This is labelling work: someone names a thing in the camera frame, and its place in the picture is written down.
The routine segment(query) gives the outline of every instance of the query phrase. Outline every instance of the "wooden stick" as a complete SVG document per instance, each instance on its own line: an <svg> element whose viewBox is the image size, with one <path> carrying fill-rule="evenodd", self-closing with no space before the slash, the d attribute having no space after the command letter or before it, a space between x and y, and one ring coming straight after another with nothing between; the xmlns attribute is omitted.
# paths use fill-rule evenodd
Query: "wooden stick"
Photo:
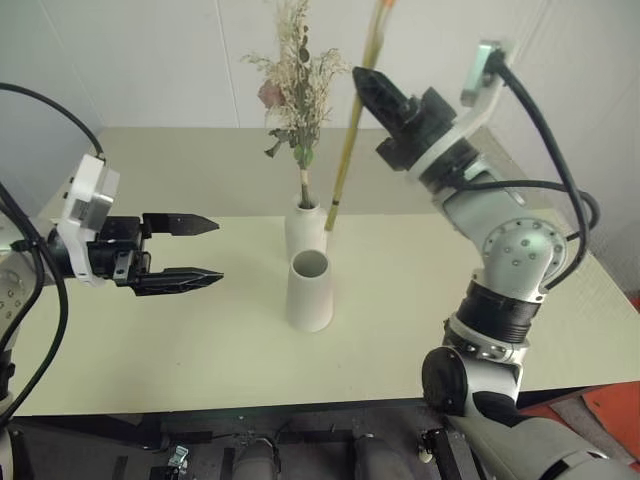
<svg viewBox="0 0 640 480"><path fill-rule="evenodd" d="M365 68L374 68L378 61L378 56L382 48L382 32L381 27L383 18L387 13L387 10L393 6L394 0L378 0L376 8L373 12L371 24L369 26L369 35L364 50L364 58L362 60L362 66ZM338 169L338 176L336 177L336 184L333 189L333 198L331 201L331 209L327 216L327 221L324 224L324 229L327 232L331 232L335 225L336 217L338 215L338 207L340 205L340 199L342 198L342 191L344 189L344 182L347 179L347 172L349 171L349 164L351 163L351 153L353 152L353 146L356 142L358 135L358 125L360 123L360 117L362 116L362 101L360 96L356 93L353 99L353 107L351 108L351 123L347 131L344 146L342 147L342 156L340 160L340 167Z"/></svg>

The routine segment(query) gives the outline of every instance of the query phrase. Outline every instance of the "white ceramic vase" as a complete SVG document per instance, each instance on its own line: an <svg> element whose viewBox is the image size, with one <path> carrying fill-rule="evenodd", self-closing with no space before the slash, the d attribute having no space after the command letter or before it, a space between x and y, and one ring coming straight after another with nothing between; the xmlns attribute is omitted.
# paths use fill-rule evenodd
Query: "white ceramic vase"
<svg viewBox="0 0 640 480"><path fill-rule="evenodd" d="M284 219L284 234L287 245L287 259L303 250L327 252L327 232L324 223L327 212L320 208L318 199L311 196L312 208L300 208L300 194L293 199L293 209Z"/></svg>
<svg viewBox="0 0 640 480"><path fill-rule="evenodd" d="M322 330L333 318L331 265L318 250L298 252L289 264L287 320L305 332Z"/></svg>

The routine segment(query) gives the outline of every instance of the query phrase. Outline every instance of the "floor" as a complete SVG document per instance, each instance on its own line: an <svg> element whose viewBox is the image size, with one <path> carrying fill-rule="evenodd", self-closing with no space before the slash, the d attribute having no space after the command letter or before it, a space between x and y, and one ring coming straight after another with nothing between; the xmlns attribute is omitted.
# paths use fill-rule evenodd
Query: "floor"
<svg viewBox="0 0 640 480"><path fill-rule="evenodd" d="M439 426L424 407L362 408L323 412L256 413L255 415L216 412L169 416L170 432L212 431L227 435L211 444L188 446L190 463L186 480L218 480L225 447L237 452L259 435L276 437L286 431L352 430L358 437L373 433L384 438L403 455L416 480L439 479L435 462L421 463L416 455L422 431ZM36 479L47 480L147 480L154 465L166 465L169 453L150 453L89 437L23 427ZM282 480L350 480L347 447L344 443L280 445ZM124 475L116 465L126 462Z"/></svg>

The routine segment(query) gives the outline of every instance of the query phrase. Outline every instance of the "table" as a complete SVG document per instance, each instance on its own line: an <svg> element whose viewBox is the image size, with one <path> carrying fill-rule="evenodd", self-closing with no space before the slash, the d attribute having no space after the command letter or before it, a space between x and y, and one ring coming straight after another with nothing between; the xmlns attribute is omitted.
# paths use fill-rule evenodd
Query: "table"
<svg viewBox="0 0 640 480"><path fill-rule="evenodd" d="M305 334L284 319L282 217L215 219L199 237L158 235L152 269L225 273L185 295L138 298L129 289L68 281L71 315L55 362L20 415L185 411L414 398L425 354L480 265L438 214L345 215L330 241L336 313ZM47 288L14 349L20 390L57 321ZM553 294L534 320L524 390L640 378L638 314L598 262Z"/></svg>

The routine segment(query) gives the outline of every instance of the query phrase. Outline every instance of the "white cylindrical vase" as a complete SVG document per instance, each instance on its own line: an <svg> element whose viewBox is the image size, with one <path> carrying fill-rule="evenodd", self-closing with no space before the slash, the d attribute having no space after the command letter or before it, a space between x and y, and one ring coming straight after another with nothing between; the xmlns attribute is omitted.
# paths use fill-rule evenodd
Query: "white cylindrical vase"
<svg viewBox="0 0 640 480"><path fill-rule="evenodd" d="M305 332L322 330L333 318L331 265L318 250L298 252L289 264L287 320Z"/></svg>
<svg viewBox="0 0 640 480"><path fill-rule="evenodd" d="M324 223L327 212L320 207L318 199L311 196L312 208L300 207L300 194L293 199L293 209L284 219L284 234L287 245L287 259L303 250L327 251L327 232Z"/></svg>

